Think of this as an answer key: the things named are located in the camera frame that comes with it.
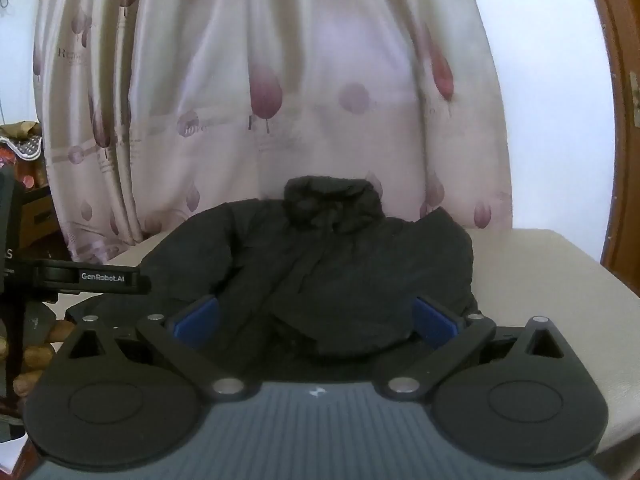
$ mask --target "white wall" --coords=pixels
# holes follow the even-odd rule
[[[0,17],[0,99],[8,122],[33,119],[37,0]],[[614,111],[593,0],[478,0],[504,95],[514,225],[549,228],[599,259],[614,161]]]
[[[38,0],[9,0],[0,9],[0,101],[7,123],[36,120],[32,60],[37,7]]]

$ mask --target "beige curtain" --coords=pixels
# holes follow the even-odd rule
[[[41,0],[33,72],[77,260],[304,174],[369,178],[390,216],[511,225],[475,0]]]

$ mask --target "metal bolt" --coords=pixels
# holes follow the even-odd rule
[[[233,377],[218,379],[213,383],[213,390],[220,395],[235,395],[244,390],[244,383]]]
[[[420,388],[420,383],[411,377],[396,377],[389,381],[389,388],[396,394],[412,394]]]

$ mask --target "gray ribbed surface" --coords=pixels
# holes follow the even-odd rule
[[[47,463],[31,480],[603,480],[591,465],[517,473],[449,445],[422,408],[380,397],[370,384],[266,384],[222,404],[187,446],[123,473]]]

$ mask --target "blue gripper pad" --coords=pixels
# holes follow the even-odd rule
[[[414,300],[414,330],[433,349],[440,348],[455,338],[465,327],[461,317],[421,298]]]
[[[204,296],[171,317],[167,330],[189,348],[199,349],[220,324],[220,306],[214,296]]]

